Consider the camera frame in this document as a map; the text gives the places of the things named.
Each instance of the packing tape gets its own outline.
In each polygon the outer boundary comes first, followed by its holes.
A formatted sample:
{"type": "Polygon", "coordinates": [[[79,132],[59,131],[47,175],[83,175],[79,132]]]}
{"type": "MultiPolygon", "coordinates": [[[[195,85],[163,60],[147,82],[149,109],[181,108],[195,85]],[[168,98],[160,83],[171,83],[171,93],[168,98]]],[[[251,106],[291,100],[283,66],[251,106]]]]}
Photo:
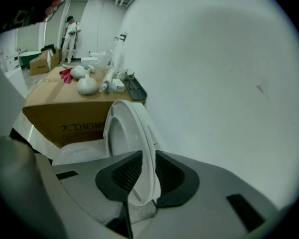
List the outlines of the packing tape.
{"type": "Polygon", "coordinates": [[[52,103],[63,88],[64,81],[59,79],[45,79],[43,82],[57,82],[57,84],[54,86],[54,88],[52,89],[51,93],[48,95],[45,101],[46,104],[52,103]]]}

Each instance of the red cloth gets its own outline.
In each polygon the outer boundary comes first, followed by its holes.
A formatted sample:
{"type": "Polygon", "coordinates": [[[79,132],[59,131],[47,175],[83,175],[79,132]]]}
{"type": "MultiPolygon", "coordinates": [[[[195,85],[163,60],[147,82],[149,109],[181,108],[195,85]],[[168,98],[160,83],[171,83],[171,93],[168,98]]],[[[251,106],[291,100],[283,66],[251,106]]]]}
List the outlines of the red cloth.
{"type": "Polygon", "coordinates": [[[72,82],[73,77],[70,75],[71,70],[72,70],[72,68],[60,71],[61,79],[64,80],[64,83],[72,82]]]}

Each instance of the person in white clothes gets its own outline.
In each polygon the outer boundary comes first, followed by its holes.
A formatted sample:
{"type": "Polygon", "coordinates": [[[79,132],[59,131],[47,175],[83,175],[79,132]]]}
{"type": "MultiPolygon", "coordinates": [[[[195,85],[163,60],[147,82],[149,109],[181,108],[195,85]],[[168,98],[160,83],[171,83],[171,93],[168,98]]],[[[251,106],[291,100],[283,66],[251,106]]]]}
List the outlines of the person in white clothes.
{"type": "Polygon", "coordinates": [[[64,63],[66,52],[69,47],[69,54],[68,54],[68,63],[71,63],[71,58],[73,56],[73,49],[75,44],[75,39],[77,33],[81,32],[81,25],[79,22],[75,21],[73,16],[68,16],[66,22],[69,23],[68,27],[65,30],[65,38],[62,47],[62,62],[64,63]]]}

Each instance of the small white box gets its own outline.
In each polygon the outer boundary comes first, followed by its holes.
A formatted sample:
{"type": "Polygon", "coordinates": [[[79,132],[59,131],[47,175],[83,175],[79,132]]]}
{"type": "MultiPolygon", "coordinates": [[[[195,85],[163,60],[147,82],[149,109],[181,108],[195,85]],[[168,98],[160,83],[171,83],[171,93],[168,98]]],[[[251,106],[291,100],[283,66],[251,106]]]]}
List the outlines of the small white box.
{"type": "Polygon", "coordinates": [[[123,92],[125,89],[125,85],[120,79],[113,79],[112,80],[112,89],[115,90],[115,92],[123,92]]]}

